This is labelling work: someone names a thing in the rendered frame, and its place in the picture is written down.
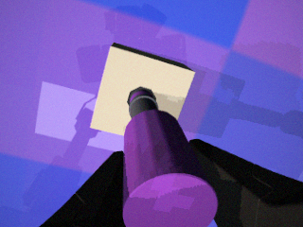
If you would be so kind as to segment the purple marker cap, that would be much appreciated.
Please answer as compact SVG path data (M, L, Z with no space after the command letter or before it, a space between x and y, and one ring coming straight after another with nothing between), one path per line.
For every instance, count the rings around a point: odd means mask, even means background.
M125 131L126 227L208 227L219 200L175 117L145 110Z

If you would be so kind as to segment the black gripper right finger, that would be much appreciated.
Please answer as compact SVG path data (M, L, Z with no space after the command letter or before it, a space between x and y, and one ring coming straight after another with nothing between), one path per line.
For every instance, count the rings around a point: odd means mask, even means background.
M188 142L217 194L217 227L303 227L302 182L200 139Z

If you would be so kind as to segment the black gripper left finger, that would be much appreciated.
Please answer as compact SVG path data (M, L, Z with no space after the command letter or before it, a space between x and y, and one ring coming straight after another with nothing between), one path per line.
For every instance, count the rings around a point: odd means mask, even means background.
M115 151L39 227L126 227L122 219L123 201L124 151Z

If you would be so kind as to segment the cream square block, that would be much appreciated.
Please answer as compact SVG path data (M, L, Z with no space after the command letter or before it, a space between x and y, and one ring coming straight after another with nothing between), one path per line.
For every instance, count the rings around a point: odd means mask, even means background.
M178 61L111 44L90 128L125 136L130 121L129 98L139 88L151 92L158 110L177 120L194 73Z

